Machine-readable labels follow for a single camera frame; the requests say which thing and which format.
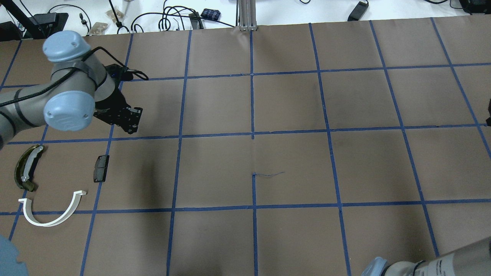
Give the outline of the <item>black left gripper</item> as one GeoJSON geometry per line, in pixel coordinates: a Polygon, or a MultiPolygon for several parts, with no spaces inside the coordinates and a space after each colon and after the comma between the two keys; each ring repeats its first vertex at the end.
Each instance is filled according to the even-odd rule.
{"type": "Polygon", "coordinates": [[[107,110],[95,110],[94,117],[109,125],[120,127],[125,133],[137,133],[143,108],[124,107],[110,108],[107,110]]]}

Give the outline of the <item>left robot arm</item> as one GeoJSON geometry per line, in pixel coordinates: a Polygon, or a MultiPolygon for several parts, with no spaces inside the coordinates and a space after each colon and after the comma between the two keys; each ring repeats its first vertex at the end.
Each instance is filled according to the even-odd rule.
{"type": "Polygon", "coordinates": [[[103,65],[97,51],[79,33],[63,30],[43,43],[53,64],[50,81],[1,94],[0,141],[4,146],[19,132],[49,125],[59,131],[80,131],[93,118],[136,133],[142,108],[131,107],[119,89],[134,76],[148,80],[139,70],[120,61],[103,65]]]}

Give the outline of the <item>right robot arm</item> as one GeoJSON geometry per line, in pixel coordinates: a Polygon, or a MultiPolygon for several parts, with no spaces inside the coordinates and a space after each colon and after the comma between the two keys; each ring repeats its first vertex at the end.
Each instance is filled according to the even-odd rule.
{"type": "Polygon", "coordinates": [[[491,274],[491,238],[486,237],[432,260],[417,263],[400,261],[390,264],[376,257],[362,272],[363,276],[489,276],[491,274]]]}

